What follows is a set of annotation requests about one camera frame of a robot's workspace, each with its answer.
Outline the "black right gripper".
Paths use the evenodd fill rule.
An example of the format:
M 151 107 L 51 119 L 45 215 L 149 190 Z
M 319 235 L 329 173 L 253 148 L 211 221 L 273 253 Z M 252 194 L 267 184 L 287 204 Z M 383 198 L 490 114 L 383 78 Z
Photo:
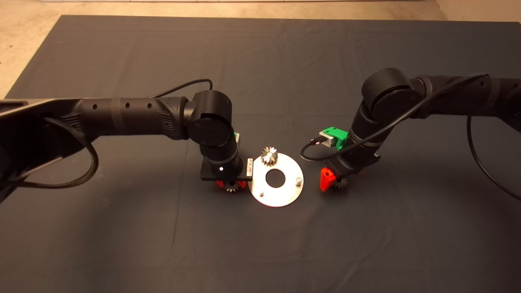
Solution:
M 365 143 L 328 160 L 328 168 L 320 171 L 320 190 L 326 192 L 337 179 L 359 174 L 380 160 L 377 153 L 382 143 Z

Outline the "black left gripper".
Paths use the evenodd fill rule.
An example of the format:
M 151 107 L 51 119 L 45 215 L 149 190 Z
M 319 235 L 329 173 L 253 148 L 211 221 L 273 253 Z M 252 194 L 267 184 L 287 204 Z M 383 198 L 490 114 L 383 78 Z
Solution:
M 253 158 L 240 155 L 224 164 L 217 164 L 203 158 L 200 178 L 203 181 L 216 181 L 220 188 L 225 185 L 223 181 L 237 181 L 237 185 L 244 188 L 248 181 L 252 181 L 253 162 Z

